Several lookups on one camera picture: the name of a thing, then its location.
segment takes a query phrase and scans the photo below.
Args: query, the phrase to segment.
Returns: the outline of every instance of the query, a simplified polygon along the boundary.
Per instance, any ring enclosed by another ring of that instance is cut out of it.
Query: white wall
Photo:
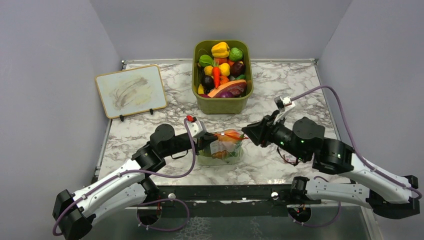
[[[421,184],[423,10],[422,0],[353,0],[318,62],[321,81],[341,96],[361,153],[395,174],[417,176]],[[347,141],[340,115],[335,118]],[[424,213],[378,221],[386,240],[423,238]]]
[[[1,239],[60,239],[56,194],[90,182],[105,134],[94,77],[119,68],[88,0],[1,1]]]
[[[125,60],[192,58],[195,45],[239,39],[252,58],[321,56],[351,0],[90,0]]]

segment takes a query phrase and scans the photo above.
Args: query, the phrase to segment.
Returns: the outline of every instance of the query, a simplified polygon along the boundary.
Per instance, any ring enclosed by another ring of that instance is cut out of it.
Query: white marble countertop
[[[132,69],[146,64],[128,64]],[[247,124],[260,121],[263,116],[277,109],[274,98],[281,94],[297,96],[320,85],[317,72],[312,63],[253,62],[252,75],[254,91],[247,101],[246,108],[240,114],[206,115],[197,106],[192,92],[192,63],[159,64],[168,106],[149,112],[119,118],[112,121],[107,138],[99,179],[116,170],[126,159],[131,158],[149,139],[155,128],[163,123],[172,125],[175,134],[186,130],[183,119],[187,115],[195,116],[205,123],[208,132],[225,129],[240,130]],[[292,128],[294,122],[308,117],[325,126],[325,137],[336,138],[333,122],[323,92],[318,90],[296,101],[296,108],[286,120],[286,126]],[[347,183],[346,178],[337,175],[328,176],[312,169],[312,162],[299,163],[296,167],[284,163],[278,155],[277,146],[266,148],[255,146],[250,141],[243,142],[244,159],[234,165],[201,166],[186,177],[171,179],[151,176],[157,185],[237,185],[237,184],[284,184],[291,183],[295,176],[313,178],[320,175],[332,182]],[[192,154],[173,160],[166,158],[166,166],[159,173],[180,175],[185,173],[192,162]]]

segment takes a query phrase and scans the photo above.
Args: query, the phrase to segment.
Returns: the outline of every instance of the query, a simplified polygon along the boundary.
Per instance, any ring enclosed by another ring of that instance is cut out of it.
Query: carrot
[[[220,86],[221,71],[217,62],[213,61],[212,66],[213,83],[215,83],[215,88],[217,89]]]

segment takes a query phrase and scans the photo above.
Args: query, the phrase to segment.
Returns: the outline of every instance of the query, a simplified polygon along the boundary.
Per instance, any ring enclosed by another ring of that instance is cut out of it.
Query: bolt
[[[273,192],[271,193],[271,198],[272,198],[272,199],[274,199],[274,200],[277,200],[277,199],[278,199],[278,193],[277,193],[277,192],[275,192],[275,191],[273,191]]]

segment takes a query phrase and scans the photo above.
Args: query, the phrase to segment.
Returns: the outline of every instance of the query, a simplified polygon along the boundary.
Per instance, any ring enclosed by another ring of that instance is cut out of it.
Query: clear plastic bag
[[[234,129],[214,132],[218,140],[199,151],[197,162],[204,166],[236,164],[243,159],[242,141],[247,139],[244,133]]]

